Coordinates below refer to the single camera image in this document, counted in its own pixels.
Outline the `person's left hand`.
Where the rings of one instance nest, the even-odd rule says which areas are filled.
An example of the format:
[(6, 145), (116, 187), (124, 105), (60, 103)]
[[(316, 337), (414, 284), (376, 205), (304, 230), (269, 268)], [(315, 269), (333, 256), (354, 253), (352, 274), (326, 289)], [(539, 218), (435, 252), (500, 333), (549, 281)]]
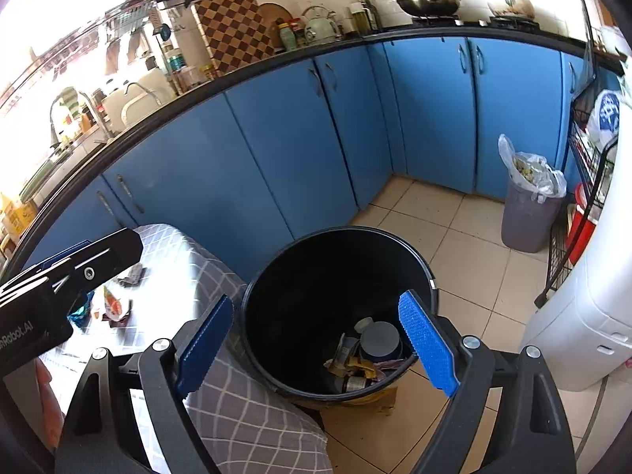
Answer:
[(35, 370), (43, 409), (46, 444), (54, 450), (58, 447), (62, 435), (64, 414), (54, 391), (50, 387), (51, 374), (39, 358), (35, 360)]

